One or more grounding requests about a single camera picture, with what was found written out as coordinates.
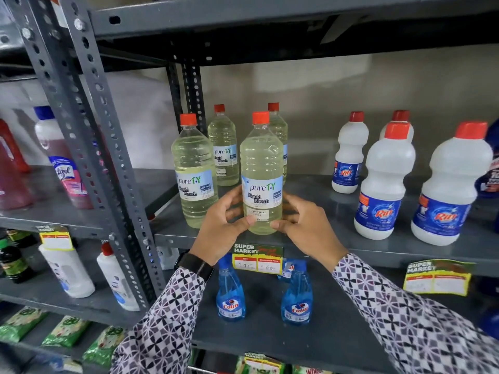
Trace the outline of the person's left hand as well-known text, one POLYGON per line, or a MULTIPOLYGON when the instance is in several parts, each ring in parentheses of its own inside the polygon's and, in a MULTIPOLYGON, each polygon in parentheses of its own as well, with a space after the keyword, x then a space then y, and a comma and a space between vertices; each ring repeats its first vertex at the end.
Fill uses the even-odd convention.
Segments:
POLYGON ((228 253, 236 239, 228 239, 226 236, 226 210, 241 206, 242 186, 228 191, 207 211, 200 231, 190 253, 214 266, 219 259, 228 253))

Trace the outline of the person's right hand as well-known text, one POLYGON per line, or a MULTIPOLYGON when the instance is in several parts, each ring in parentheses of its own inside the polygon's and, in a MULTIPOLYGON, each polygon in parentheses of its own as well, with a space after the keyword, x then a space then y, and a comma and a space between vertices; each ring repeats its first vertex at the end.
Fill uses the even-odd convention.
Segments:
POLYGON ((334 233, 324 209, 312 201, 287 192, 283 193, 283 198, 283 207, 294 207, 301 214, 299 235, 288 236, 289 239, 305 255, 333 273, 348 250, 334 233))

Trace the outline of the clear bleach bottle red cap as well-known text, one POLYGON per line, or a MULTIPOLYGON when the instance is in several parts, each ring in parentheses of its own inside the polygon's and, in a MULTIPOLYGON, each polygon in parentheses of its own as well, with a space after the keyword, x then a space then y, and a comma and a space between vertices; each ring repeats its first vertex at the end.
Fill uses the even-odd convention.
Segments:
POLYGON ((187 225, 199 229, 208 209, 219 199, 214 148, 198 130, 194 113, 181 114, 180 126, 171 146, 180 202, 187 225))
POLYGON ((224 104, 214 105, 215 116, 208 124, 213 144, 218 186, 229 187, 240 180, 237 135, 234 122, 227 117, 224 104))
POLYGON ((284 145, 270 129, 269 111, 253 112, 253 130, 240 144, 244 215, 256 221, 249 231, 275 232, 271 221, 283 215, 284 145))
POLYGON ((287 176, 287 160, 288 160, 288 124, 282 118, 279 113, 279 103, 268 103, 267 110, 270 113, 270 129, 283 143, 283 163, 284 163, 284 174, 283 174, 283 184, 286 182, 287 176))

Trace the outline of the person's right forearm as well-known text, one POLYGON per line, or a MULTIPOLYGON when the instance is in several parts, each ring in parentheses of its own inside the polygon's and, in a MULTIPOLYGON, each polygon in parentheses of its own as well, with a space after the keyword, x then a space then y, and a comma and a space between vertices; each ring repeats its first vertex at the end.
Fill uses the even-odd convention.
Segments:
POLYGON ((399 374, 499 374, 499 340, 470 320, 403 290, 351 253, 332 276, 399 374))

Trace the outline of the person's left forearm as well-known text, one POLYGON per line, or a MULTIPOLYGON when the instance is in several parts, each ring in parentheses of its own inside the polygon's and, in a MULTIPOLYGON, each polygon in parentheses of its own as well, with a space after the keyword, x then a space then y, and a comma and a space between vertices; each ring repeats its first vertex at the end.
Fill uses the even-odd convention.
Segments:
POLYGON ((213 267, 180 266, 145 316, 117 346, 109 374, 185 374, 199 305, 213 267))

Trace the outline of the yellow green price tag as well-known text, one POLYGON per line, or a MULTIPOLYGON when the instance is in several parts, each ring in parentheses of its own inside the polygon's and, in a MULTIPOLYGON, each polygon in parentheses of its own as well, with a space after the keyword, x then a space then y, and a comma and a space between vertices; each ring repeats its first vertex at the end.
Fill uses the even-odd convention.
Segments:
POLYGON ((53 251, 72 251, 74 244, 67 227, 55 224, 36 226, 41 243, 45 249, 53 251))
POLYGON ((466 297, 475 265, 451 259, 413 262, 406 269, 403 289, 414 294, 466 297))
POLYGON ((283 247, 235 243, 231 253, 234 269, 272 275, 283 273, 283 247))
POLYGON ((262 353, 246 352, 241 374, 285 374, 286 365, 262 353))

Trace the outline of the black wristwatch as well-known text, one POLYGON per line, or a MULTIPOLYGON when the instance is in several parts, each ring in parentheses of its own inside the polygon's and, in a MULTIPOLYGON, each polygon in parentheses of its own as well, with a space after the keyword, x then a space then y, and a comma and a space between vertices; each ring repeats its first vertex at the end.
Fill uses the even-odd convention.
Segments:
POLYGON ((174 266, 175 270, 178 268, 184 268, 197 274, 197 276, 203 279, 204 282, 209 281, 214 271, 214 267, 212 265, 188 251, 180 253, 174 266))

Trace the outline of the grey metal shelf rack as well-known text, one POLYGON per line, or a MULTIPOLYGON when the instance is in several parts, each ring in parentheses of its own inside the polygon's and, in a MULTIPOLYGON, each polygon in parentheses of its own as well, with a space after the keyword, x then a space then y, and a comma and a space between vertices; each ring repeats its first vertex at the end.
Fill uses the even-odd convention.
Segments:
MULTIPOLYGON (((184 84, 194 86, 200 67, 263 62, 312 60, 412 49, 467 45, 452 41, 460 28, 478 27, 481 16, 499 21, 499 0, 154 0, 149 3, 92 10, 86 0, 85 20, 95 41, 170 39, 166 59, 191 65, 184 84)), ((402 279, 402 270, 415 261, 454 259, 476 264, 477 276, 499 278, 499 234, 493 223, 499 198, 478 199, 472 206, 461 238, 447 248, 432 248, 410 231, 411 211, 417 204, 422 176, 409 175, 396 231, 375 242, 354 231, 354 194, 341 195, 329 174, 288 174, 284 189, 316 201, 350 250, 390 278, 402 279)), ((251 280, 249 305, 256 306, 248 321, 235 327, 235 342, 222 338, 232 323, 215 321, 215 306, 204 300, 193 344, 213 352, 261 352, 293 364, 342 373, 391 374, 381 347, 367 324, 324 269, 312 264, 317 289, 317 319, 308 327, 285 327, 271 313, 277 305, 277 285, 251 280)))
POLYGON ((36 77, 51 106, 77 169, 83 176, 93 209, 77 210, 59 192, 55 180, 36 180, 48 195, 26 211, 0 215, 3 227, 44 232, 67 227, 71 236, 108 240, 139 303, 138 312, 123 310, 110 290, 98 288, 90 297, 71 299, 60 289, 48 289, 44 270, 35 285, 37 295, 1 293, 10 302, 46 308, 84 320, 133 327, 156 300, 166 282, 154 269, 147 247, 155 250, 149 217, 171 198, 172 176, 159 169, 134 170, 120 126, 85 0, 61 0, 68 30, 62 28, 50 0, 0 0, 24 43, 36 77))

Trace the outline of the white cleaner bottle red cap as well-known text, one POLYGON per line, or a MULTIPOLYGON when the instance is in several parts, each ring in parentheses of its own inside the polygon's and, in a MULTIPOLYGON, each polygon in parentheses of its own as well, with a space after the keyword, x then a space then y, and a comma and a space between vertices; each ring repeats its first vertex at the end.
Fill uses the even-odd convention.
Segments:
POLYGON ((118 304, 129 312, 139 312, 140 307, 108 241, 102 240, 96 261, 118 304))

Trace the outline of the green yellow packet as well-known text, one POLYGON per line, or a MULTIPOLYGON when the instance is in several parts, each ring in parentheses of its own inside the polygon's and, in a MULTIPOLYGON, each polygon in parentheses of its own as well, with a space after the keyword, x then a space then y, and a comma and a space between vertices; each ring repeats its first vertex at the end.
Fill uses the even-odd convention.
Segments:
POLYGON ((239 356, 237 364, 236 364, 235 369, 234 369, 234 374, 241 374, 242 369, 243 369, 243 364, 244 364, 244 357, 239 356))

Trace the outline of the pink cleaner bottle blue cap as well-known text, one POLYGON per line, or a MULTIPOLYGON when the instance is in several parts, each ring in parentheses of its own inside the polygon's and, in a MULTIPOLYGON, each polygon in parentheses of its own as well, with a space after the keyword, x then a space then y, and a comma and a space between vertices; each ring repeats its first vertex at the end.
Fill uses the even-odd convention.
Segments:
POLYGON ((77 209, 93 209, 77 165, 51 107, 35 106, 34 112, 38 118, 35 123, 35 134, 69 200, 77 209))

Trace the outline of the dark blue bottle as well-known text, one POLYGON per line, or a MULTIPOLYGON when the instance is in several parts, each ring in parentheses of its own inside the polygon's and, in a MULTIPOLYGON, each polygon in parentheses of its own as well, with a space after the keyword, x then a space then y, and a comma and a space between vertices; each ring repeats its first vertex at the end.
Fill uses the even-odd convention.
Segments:
POLYGON ((499 308, 488 308, 481 314, 478 327, 499 341, 499 308))
POLYGON ((499 118, 489 126, 484 141, 490 145, 493 158, 490 168, 476 181, 475 187, 479 198, 497 198, 499 197, 499 118))

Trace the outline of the dark green bottle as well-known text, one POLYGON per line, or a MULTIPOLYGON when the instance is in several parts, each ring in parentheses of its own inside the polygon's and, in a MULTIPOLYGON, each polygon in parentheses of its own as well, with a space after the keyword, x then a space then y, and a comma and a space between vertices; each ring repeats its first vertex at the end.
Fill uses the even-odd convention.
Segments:
POLYGON ((35 276, 19 248, 9 243, 7 238, 0 239, 0 266, 5 275, 14 283, 26 282, 35 276))
POLYGON ((19 249, 29 248, 38 244, 38 240, 29 231, 7 229, 6 234, 9 241, 19 249))

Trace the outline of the red liquid bottle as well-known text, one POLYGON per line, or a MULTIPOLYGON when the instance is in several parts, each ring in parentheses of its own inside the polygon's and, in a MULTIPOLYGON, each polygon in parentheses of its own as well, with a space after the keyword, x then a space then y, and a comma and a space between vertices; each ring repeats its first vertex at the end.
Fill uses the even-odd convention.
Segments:
POLYGON ((0 211, 30 207, 32 195, 0 143, 0 211))
POLYGON ((7 152, 11 162, 15 165, 16 169, 22 174, 31 172, 30 166, 26 163, 19 149, 8 124, 0 118, 0 143, 7 152))

